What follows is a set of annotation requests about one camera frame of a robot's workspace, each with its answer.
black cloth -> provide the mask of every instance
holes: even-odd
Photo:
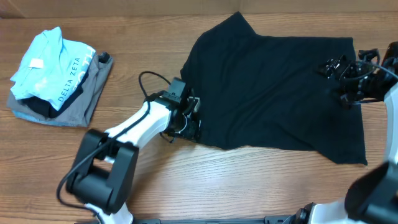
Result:
[[[85,73],[81,82],[77,86],[76,90],[63,102],[61,108],[57,111],[52,107],[51,103],[46,100],[42,100],[37,96],[26,98],[22,100],[22,103],[27,105],[32,111],[45,116],[46,118],[56,118],[62,114],[82,93],[83,88],[81,85],[86,81],[88,77],[88,71]]]
[[[316,150],[338,164],[367,164],[361,107],[344,110],[339,84],[316,73],[352,38],[257,35],[240,13],[203,33],[181,70],[200,97],[199,143]]]

wooden table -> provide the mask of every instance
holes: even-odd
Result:
[[[244,16],[258,34],[354,37],[356,50],[379,48],[382,55],[398,38],[398,13],[393,12]],[[16,119],[6,108],[9,78],[35,35],[60,26],[64,38],[114,57],[90,126],[105,130],[141,107],[139,72],[179,77],[196,39],[227,17],[0,20],[0,223],[73,223],[91,215],[55,199],[86,129],[31,123]],[[147,77],[145,86],[149,93],[165,88],[157,77]],[[259,218],[292,214],[310,202],[331,202],[382,162],[384,104],[363,106],[363,123],[367,167],[336,165],[317,152],[259,147],[222,151],[183,140],[168,144],[156,137],[139,157],[129,209],[137,218],[164,220]]]

black cable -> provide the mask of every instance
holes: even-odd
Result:
[[[366,76],[372,74],[373,72],[375,72],[376,69],[377,69],[377,67],[375,67],[375,65],[379,65],[379,63],[380,63],[380,56],[377,57],[377,63],[376,63],[376,64],[375,64],[375,63],[372,63],[372,62],[367,63],[367,65],[370,64],[370,65],[373,66],[373,70],[371,70],[371,71],[365,73],[364,75],[358,76],[358,77],[353,77],[353,78],[346,78],[346,77],[344,77],[344,81],[353,81],[353,80],[360,80],[360,79],[363,79],[364,77],[366,77]]]
[[[394,78],[396,78],[398,80],[398,75],[396,75],[394,72],[384,68],[383,66],[376,65],[375,63],[371,63],[371,62],[364,62],[364,61],[358,61],[358,62],[364,63],[365,65],[372,65],[373,67],[380,68],[381,70],[387,72],[388,74],[392,75]]]
[[[135,122],[132,123],[130,126],[128,126],[128,127],[126,127],[125,129],[123,129],[123,130],[122,130],[120,133],[118,133],[117,135],[113,136],[109,141],[106,141],[104,144],[98,146],[92,153],[90,153],[89,155],[87,155],[87,156],[86,156],[84,159],[82,159],[77,165],[75,165],[74,167],[72,167],[72,168],[70,169],[70,171],[63,177],[63,179],[60,181],[60,183],[58,184],[58,187],[57,187],[56,196],[57,196],[58,201],[59,201],[62,205],[65,205],[65,206],[68,206],[68,207],[71,207],[71,208],[80,208],[80,209],[84,209],[84,210],[91,211],[91,212],[93,212],[94,216],[98,218],[98,220],[99,220],[99,222],[100,222],[101,224],[104,224],[104,220],[101,218],[101,216],[99,215],[99,213],[98,213],[97,211],[93,210],[92,208],[84,207],[84,206],[82,206],[82,205],[74,205],[74,204],[65,202],[65,201],[61,198],[61,190],[62,190],[63,185],[64,185],[64,184],[66,183],[66,181],[68,180],[68,178],[69,178],[70,176],[72,176],[72,175],[76,172],[76,170],[79,169],[79,167],[80,167],[81,165],[83,165],[87,160],[94,158],[94,157],[95,157],[97,154],[99,154],[103,149],[105,149],[106,147],[108,147],[110,144],[114,143],[114,142],[117,140],[118,137],[120,137],[120,136],[122,136],[123,134],[125,134],[126,132],[128,132],[131,128],[133,128],[135,125],[137,125],[138,123],[140,123],[140,122],[149,114],[149,111],[150,111],[150,102],[149,102],[149,100],[148,100],[148,94],[147,94],[147,92],[145,91],[144,86],[142,85],[142,82],[141,82],[141,77],[142,77],[144,74],[147,74],[147,73],[152,74],[152,75],[156,75],[156,76],[160,77],[161,79],[165,80],[169,85],[171,84],[165,77],[163,77],[162,75],[159,75],[158,73],[150,72],[150,71],[141,72],[141,73],[139,74],[139,76],[138,76],[138,82],[139,82],[139,86],[140,86],[140,88],[141,88],[141,90],[142,90],[142,93],[144,94],[145,99],[147,100],[147,104],[148,104],[148,108],[147,108],[147,110],[145,111],[145,113],[144,113],[137,121],[135,121]]]

